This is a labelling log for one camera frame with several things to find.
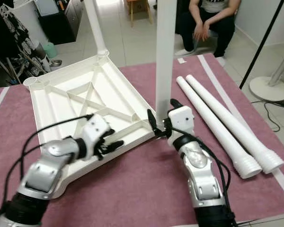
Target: wooden stool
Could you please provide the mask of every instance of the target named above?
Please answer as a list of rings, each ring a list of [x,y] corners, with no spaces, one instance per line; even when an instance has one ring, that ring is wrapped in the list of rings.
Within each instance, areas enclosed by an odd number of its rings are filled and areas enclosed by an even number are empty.
[[[131,27],[133,27],[133,2],[138,1],[138,0],[126,0],[126,1],[130,5],[129,6],[129,13],[131,15]],[[144,2],[145,2],[146,10],[147,10],[147,13],[148,13],[148,17],[150,19],[150,23],[152,24],[152,16],[151,16],[151,11],[150,11],[150,5],[148,4],[148,0],[144,0]]]

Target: person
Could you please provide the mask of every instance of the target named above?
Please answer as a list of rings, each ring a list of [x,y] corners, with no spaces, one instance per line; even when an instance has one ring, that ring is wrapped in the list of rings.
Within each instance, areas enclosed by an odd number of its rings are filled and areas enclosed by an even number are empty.
[[[218,34],[215,52],[216,58],[224,56],[233,36],[234,14],[238,10],[241,0],[190,0],[189,11],[180,18],[179,31],[183,39],[184,49],[175,53],[176,56],[188,55],[194,52],[193,38],[205,41],[208,30]]]

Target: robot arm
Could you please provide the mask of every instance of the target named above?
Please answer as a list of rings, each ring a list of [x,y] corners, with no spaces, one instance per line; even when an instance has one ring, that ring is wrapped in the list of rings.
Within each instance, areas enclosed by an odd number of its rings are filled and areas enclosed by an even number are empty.
[[[156,120],[150,110],[148,110],[149,122],[155,135],[166,136],[168,144],[173,146],[183,159],[189,174],[188,189],[199,226],[233,226],[234,215],[226,206],[225,197],[213,174],[212,160],[193,137],[194,116],[191,108],[183,106],[175,99],[171,99],[170,103],[174,109],[168,112],[168,118],[163,121],[165,131],[162,132],[157,128]]]
[[[123,141],[104,145],[104,137],[114,132],[102,116],[94,114],[79,138],[67,137],[44,144],[40,159],[30,166],[5,213],[0,215],[0,227],[40,226],[63,167],[80,158],[88,160],[93,155],[102,159],[103,155],[123,145]]]

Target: tiled floor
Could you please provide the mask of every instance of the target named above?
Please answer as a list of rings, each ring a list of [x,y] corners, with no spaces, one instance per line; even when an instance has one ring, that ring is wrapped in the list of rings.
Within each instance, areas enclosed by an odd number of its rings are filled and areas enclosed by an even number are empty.
[[[155,0],[149,0],[154,24],[150,24],[145,12],[134,14],[134,26],[130,27],[130,18],[124,7],[123,0],[97,0],[98,12],[101,28],[110,51],[110,58],[118,67],[154,62],[156,60],[156,11],[152,8]],[[205,44],[198,46],[197,53],[212,52],[216,40],[213,38]],[[89,27],[86,13],[83,13],[79,28],[77,41],[70,44],[56,46],[59,55],[57,59],[62,59],[63,64],[85,59],[96,54],[96,45]],[[181,36],[175,35],[175,51],[183,48]],[[224,69],[239,85],[246,70],[256,53],[256,46],[244,39],[239,33],[235,33],[225,54],[226,65]],[[259,76],[270,76],[278,67],[284,57],[284,44],[272,47],[265,47],[242,91],[247,98],[253,102],[259,100],[249,90],[249,82]],[[263,103],[254,103],[254,107],[266,120],[272,129],[276,125],[268,120]],[[284,144],[284,108],[267,105],[271,118],[280,125],[281,129],[276,132],[280,141]],[[284,215],[250,224],[253,227],[284,227]]]

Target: baseboard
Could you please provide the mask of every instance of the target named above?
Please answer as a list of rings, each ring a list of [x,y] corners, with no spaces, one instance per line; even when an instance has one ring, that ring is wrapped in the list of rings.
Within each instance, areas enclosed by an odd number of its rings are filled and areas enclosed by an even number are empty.
[[[245,41],[247,41],[248,44],[251,45],[252,47],[255,47],[256,49],[259,47],[259,44],[255,40],[253,40],[248,34],[246,34],[246,32],[242,30],[240,27],[238,27],[237,25],[235,25],[235,32],[238,34],[238,36],[240,36]]]

